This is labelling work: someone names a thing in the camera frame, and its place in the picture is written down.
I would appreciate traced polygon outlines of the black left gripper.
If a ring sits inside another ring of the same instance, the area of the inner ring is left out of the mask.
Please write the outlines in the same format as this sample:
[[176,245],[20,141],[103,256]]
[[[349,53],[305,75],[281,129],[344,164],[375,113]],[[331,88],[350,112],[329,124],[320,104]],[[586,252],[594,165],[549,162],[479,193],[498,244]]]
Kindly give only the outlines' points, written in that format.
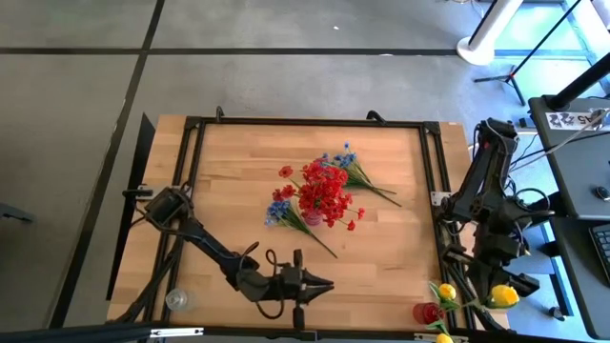
[[310,303],[334,289],[333,281],[313,275],[309,271],[304,272],[302,250],[294,250],[293,263],[274,263],[274,276],[277,279],[280,303],[277,316],[281,317],[284,313],[286,301],[293,300],[295,307],[292,319],[295,329],[305,328],[304,302]]

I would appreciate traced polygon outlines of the yellow tulip flower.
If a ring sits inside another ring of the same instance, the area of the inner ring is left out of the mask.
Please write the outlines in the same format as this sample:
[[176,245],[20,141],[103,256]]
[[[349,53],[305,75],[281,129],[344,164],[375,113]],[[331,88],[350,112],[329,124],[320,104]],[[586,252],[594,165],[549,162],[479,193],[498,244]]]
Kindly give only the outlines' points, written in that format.
[[483,300],[478,298],[463,305],[455,303],[453,310],[473,307],[479,310],[505,310],[516,306],[520,301],[517,291],[507,285],[496,285],[491,290],[491,295]]
[[426,326],[428,330],[438,331],[436,343],[455,343],[453,337],[449,334],[443,320],[437,320]]
[[429,287],[438,300],[438,305],[445,311],[453,311],[460,309],[461,306],[457,303],[457,291],[448,283],[442,283],[439,286],[433,282],[429,283]]

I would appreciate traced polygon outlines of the red small-blossom flower sprig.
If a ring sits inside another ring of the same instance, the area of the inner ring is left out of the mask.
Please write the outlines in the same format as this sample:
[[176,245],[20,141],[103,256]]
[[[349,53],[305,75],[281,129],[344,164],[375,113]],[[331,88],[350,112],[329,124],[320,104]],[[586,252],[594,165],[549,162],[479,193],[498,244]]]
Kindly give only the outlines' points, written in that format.
[[322,194],[320,196],[314,195],[312,192],[302,192],[298,200],[302,217],[304,213],[320,212],[323,214],[322,223],[329,228],[342,220],[352,204],[352,195],[345,192],[341,192],[339,195]]
[[314,160],[301,169],[304,183],[299,194],[314,200],[336,199],[343,195],[348,174],[343,169],[328,165],[321,159]]

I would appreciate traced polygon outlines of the green plant stems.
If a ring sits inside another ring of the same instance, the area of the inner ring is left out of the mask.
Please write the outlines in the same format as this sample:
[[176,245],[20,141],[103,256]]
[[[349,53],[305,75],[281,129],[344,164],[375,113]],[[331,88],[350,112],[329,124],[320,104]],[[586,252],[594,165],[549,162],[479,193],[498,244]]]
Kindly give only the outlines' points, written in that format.
[[265,225],[283,226],[303,232],[312,237],[313,240],[320,244],[330,255],[337,258],[337,255],[311,231],[289,200],[274,201],[267,208]]

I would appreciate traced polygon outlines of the blue flower bunch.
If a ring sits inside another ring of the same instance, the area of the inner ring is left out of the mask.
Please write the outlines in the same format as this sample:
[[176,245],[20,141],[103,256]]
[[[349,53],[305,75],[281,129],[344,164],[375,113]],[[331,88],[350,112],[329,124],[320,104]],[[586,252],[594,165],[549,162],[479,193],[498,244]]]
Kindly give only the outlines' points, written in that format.
[[399,203],[388,196],[388,194],[396,195],[395,192],[385,190],[374,185],[368,174],[363,170],[359,161],[357,160],[356,153],[351,151],[349,142],[344,143],[343,149],[343,153],[338,153],[335,155],[330,155],[327,152],[324,152],[321,155],[321,159],[323,165],[328,167],[337,167],[347,173],[347,181],[344,187],[368,190],[400,207]]

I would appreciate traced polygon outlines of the dark red glass vase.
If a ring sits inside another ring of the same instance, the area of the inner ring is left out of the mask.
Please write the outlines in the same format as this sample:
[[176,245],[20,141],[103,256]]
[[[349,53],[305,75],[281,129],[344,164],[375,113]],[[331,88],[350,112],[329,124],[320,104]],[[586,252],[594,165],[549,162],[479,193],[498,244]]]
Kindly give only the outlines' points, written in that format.
[[429,325],[438,320],[443,321],[445,313],[435,302],[418,303],[413,307],[414,320],[421,325]]

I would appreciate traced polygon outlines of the black keyboard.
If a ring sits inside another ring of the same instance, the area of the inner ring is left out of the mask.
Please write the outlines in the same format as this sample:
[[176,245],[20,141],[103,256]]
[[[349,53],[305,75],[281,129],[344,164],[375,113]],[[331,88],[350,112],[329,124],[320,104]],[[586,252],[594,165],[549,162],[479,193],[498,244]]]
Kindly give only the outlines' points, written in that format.
[[610,285],[610,224],[592,227],[589,232],[603,273]]

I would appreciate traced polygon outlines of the black desk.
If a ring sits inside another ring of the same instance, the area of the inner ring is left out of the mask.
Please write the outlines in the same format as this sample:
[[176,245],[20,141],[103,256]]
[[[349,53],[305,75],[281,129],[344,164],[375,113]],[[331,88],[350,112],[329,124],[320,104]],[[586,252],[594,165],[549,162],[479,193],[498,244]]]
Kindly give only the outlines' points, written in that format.
[[595,339],[610,340],[610,280],[590,230],[610,224],[610,201],[595,188],[610,191],[610,129],[585,131],[547,156],[566,215],[550,219],[559,255],[567,270],[582,321]]

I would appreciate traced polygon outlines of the white marker label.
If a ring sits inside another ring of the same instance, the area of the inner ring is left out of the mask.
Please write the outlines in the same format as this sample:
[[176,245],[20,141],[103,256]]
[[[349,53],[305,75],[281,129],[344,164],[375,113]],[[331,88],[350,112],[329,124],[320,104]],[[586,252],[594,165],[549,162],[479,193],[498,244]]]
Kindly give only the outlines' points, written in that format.
[[560,131],[607,131],[610,130],[610,110],[591,112],[547,112],[546,121],[551,130]]

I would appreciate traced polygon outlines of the black tripod stand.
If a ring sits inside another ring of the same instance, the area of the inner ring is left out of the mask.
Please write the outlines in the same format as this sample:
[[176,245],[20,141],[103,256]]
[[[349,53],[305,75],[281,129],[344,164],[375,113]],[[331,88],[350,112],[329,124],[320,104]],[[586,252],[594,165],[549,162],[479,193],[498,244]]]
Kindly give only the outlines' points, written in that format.
[[559,20],[553,25],[553,27],[539,40],[539,42],[530,50],[530,52],[523,58],[523,60],[516,66],[512,66],[511,69],[505,75],[484,77],[474,79],[474,83],[484,83],[484,82],[502,82],[508,86],[511,86],[520,102],[520,104],[524,107],[526,105],[525,98],[519,88],[518,82],[516,80],[516,74],[525,66],[525,64],[535,56],[541,46],[550,38],[550,36],[557,30],[557,28],[568,18],[569,15],[572,14],[574,9],[582,2],[582,0],[576,0],[576,2],[571,5],[568,10],[559,18]]

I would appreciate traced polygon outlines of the black beam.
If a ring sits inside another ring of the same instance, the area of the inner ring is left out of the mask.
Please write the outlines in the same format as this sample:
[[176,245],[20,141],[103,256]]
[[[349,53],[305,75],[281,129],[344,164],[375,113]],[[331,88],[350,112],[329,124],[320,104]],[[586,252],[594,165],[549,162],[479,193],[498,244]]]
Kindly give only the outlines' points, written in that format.
[[111,323],[0,333],[0,343],[125,343],[149,338],[152,330],[160,327],[158,322]]

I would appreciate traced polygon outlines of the white round pillar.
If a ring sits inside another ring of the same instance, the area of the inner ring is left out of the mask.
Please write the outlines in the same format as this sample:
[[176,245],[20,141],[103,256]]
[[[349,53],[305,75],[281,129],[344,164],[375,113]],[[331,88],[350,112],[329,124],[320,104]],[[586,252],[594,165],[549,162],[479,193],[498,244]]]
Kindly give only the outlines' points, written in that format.
[[497,39],[522,2],[523,0],[493,0],[475,32],[457,42],[457,55],[471,65],[489,65],[495,59]]

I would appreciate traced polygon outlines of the grey floor object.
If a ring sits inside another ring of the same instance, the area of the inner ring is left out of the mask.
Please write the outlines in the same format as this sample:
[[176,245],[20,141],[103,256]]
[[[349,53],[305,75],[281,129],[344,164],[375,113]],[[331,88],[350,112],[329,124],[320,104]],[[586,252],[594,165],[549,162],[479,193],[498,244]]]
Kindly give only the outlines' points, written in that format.
[[35,220],[35,216],[32,213],[25,212],[21,209],[15,208],[11,205],[0,202],[0,217],[1,218],[13,218],[21,220],[23,222],[31,223]]

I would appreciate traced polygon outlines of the silver aluminium rail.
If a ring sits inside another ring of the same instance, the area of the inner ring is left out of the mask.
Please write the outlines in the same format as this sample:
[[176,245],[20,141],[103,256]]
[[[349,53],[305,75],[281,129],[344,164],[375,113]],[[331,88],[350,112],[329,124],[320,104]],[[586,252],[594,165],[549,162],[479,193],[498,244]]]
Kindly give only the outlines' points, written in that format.
[[149,338],[200,336],[204,332],[205,330],[202,327],[154,328],[150,330]]

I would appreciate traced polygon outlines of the black aluminium table frame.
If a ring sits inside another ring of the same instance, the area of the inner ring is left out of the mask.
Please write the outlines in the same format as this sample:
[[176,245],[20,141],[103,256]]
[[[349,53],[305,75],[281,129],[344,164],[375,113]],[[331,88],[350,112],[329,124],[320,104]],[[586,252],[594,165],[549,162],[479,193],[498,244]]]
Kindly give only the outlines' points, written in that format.
[[[316,228],[314,237],[264,226],[278,170],[295,168],[349,143],[369,177],[395,197],[388,202],[357,192],[365,209],[354,231]],[[303,340],[411,340],[426,329],[413,307],[433,295],[441,278],[430,194],[455,192],[470,156],[459,123],[254,117],[159,118],[143,182],[152,188],[181,184],[195,175],[193,201],[204,227],[226,247],[253,256],[272,271],[265,252],[283,261],[302,250],[306,268],[334,288],[305,309],[297,331],[290,313],[277,320],[260,311],[226,281],[217,265],[193,246],[182,250],[173,282],[195,297],[173,313],[175,327],[200,327],[207,335],[251,335]]]

